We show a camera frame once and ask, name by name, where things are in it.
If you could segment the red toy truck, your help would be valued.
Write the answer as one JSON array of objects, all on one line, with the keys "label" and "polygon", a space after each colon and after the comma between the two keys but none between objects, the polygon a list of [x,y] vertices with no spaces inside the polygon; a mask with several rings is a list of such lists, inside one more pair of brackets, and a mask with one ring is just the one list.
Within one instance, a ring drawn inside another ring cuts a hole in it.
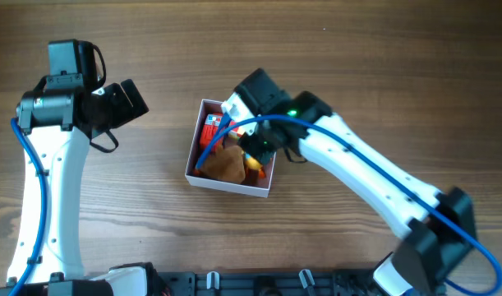
[{"label": "red toy truck", "polygon": [[205,150],[208,144],[214,139],[219,129],[223,115],[221,113],[210,113],[206,116],[205,123],[200,134],[200,148]]}]

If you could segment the yellow duck toy blue hat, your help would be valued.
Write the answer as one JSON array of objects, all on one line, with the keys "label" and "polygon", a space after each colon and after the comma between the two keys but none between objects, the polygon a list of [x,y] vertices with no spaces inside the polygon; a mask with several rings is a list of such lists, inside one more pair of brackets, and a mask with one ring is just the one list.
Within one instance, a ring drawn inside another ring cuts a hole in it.
[{"label": "yellow duck toy blue hat", "polygon": [[243,153],[243,164],[247,177],[250,177],[252,174],[256,174],[259,179],[266,178],[264,166],[246,152]]}]

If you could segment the brown plush capybara with orange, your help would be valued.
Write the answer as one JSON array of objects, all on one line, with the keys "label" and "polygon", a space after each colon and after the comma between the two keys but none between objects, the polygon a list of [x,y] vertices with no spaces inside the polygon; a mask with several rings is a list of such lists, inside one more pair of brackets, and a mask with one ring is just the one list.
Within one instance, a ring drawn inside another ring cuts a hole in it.
[{"label": "brown plush capybara with orange", "polygon": [[200,169],[193,168],[191,174],[220,182],[240,184],[246,178],[243,150],[239,146],[218,148],[215,153],[208,155]]}]

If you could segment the white cardboard box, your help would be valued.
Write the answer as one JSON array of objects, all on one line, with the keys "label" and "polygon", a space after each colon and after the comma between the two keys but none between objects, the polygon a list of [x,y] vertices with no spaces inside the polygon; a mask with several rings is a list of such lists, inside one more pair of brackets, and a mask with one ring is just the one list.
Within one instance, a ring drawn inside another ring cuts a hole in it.
[{"label": "white cardboard box", "polygon": [[214,179],[195,176],[193,174],[193,169],[195,168],[196,162],[201,153],[200,134],[203,124],[205,123],[208,114],[221,112],[221,104],[221,101],[211,99],[203,99],[200,102],[199,113],[197,115],[196,126],[191,142],[190,152],[188,155],[185,177],[187,181],[194,187],[205,187],[224,192],[232,192],[248,196],[266,198],[269,195],[273,181],[276,155],[274,155],[271,161],[265,166],[265,178],[258,180],[257,184],[254,186],[226,183]]}]

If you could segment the colourful two-by-two puzzle cube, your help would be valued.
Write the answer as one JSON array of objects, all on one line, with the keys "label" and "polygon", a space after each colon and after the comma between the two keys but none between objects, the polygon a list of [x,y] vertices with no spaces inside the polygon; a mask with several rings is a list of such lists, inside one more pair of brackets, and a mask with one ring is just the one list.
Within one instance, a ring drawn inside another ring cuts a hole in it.
[{"label": "colourful two-by-two puzzle cube", "polygon": [[234,140],[239,140],[245,133],[245,128],[244,127],[234,127],[236,122],[231,121],[229,123],[230,131],[228,132],[228,137],[234,139]]}]

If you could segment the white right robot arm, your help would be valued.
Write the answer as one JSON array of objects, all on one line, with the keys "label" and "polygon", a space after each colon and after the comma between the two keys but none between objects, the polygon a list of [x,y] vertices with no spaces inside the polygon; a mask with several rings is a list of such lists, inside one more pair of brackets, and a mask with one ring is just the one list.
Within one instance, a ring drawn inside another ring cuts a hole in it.
[{"label": "white right robot arm", "polygon": [[471,197],[414,178],[367,145],[323,100],[308,91],[291,97],[261,68],[240,82],[222,110],[245,131],[239,146],[262,164],[277,150],[319,165],[378,213],[401,243],[376,268],[387,294],[409,289],[437,294],[473,246],[450,228],[475,238]]}]

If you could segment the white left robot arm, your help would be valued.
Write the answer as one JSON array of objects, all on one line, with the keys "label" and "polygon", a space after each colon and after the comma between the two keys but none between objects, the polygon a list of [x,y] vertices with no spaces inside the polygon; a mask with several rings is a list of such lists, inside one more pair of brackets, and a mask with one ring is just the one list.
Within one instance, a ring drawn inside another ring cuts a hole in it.
[{"label": "white left robot arm", "polygon": [[99,48],[67,39],[48,45],[49,73],[23,94],[11,120],[25,152],[25,187],[16,250],[0,295],[159,295],[150,263],[86,277],[81,259],[81,179],[95,138],[148,107],[131,80],[106,82]]}]

